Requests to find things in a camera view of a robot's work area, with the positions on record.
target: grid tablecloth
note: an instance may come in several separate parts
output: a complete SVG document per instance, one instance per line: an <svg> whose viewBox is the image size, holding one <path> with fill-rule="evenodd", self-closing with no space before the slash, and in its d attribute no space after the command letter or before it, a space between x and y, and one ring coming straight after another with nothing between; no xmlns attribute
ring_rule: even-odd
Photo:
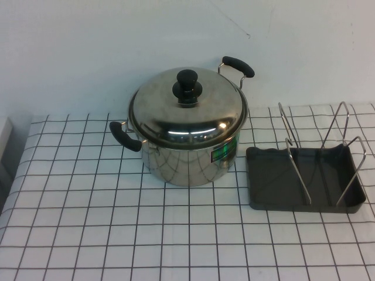
<svg viewBox="0 0 375 281"><path fill-rule="evenodd" d="M320 147L336 108L285 107L301 147ZM118 145L108 124L124 115L36 117L0 217L0 280L375 280L375 107L349 111L347 139L367 150L367 201L349 215L249 207L245 151L285 148L278 108L250 109L236 164L191 188ZM340 114L326 147L342 140Z"/></svg>

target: lid knob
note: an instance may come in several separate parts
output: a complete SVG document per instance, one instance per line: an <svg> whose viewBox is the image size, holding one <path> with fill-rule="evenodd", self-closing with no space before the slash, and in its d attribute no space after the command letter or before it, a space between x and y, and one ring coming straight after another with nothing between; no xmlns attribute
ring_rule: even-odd
<svg viewBox="0 0 375 281"><path fill-rule="evenodd" d="M198 74L194 70L184 69L177 73L177 82L172 91L180 104L195 104L202 93L202 85L197 82Z"/></svg>
<svg viewBox="0 0 375 281"><path fill-rule="evenodd" d="M194 89L198 80L198 74L194 70L184 69L177 73L177 81L183 91L188 92Z"/></svg>

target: black handle grip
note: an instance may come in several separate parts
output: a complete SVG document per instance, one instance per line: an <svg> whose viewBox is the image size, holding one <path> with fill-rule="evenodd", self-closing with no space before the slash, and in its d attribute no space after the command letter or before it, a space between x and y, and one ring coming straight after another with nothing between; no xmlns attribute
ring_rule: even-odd
<svg viewBox="0 0 375 281"><path fill-rule="evenodd" d="M127 149L135 152L142 149L142 142L140 140L130 138L129 135L122 130L121 123L111 122L110 130L113 137L115 137L115 139Z"/></svg>
<svg viewBox="0 0 375 281"><path fill-rule="evenodd" d="M232 66L234 69L242 72L247 78L255 76L254 70L245 62L234 57L223 57L221 60L226 66Z"/></svg>

